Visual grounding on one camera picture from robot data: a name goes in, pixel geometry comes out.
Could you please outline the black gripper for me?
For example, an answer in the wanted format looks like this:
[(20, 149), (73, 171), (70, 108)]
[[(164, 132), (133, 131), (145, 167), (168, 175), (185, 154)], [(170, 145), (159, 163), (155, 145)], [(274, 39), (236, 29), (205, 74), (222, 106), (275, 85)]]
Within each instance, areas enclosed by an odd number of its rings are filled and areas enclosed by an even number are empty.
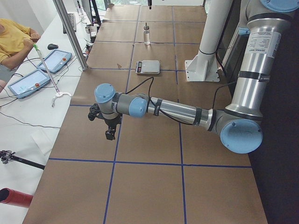
[(111, 129), (111, 131), (105, 131), (106, 139), (115, 140), (115, 130), (117, 126), (121, 124), (121, 114), (117, 114), (113, 119), (104, 118), (104, 121), (108, 125), (108, 129)]

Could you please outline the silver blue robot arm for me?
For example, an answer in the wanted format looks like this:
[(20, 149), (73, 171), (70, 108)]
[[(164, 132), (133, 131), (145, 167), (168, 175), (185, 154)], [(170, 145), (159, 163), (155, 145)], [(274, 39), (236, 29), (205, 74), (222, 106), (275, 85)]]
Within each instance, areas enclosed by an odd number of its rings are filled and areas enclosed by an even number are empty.
[(99, 118), (108, 126), (108, 140), (115, 139), (123, 115), (141, 118), (150, 112), (191, 126), (201, 126), (219, 135), (230, 151), (247, 154), (262, 143), (260, 105), (282, 33), (291, 25), (299, 3), (296, 0), (243, 0), (238, 33), (248, 41), (238, 73), (232, 102), (224, 110), (202, 109), (148, 94), (118, 93), (111, 84), (95, 88), (95, 104), (88, 118)]

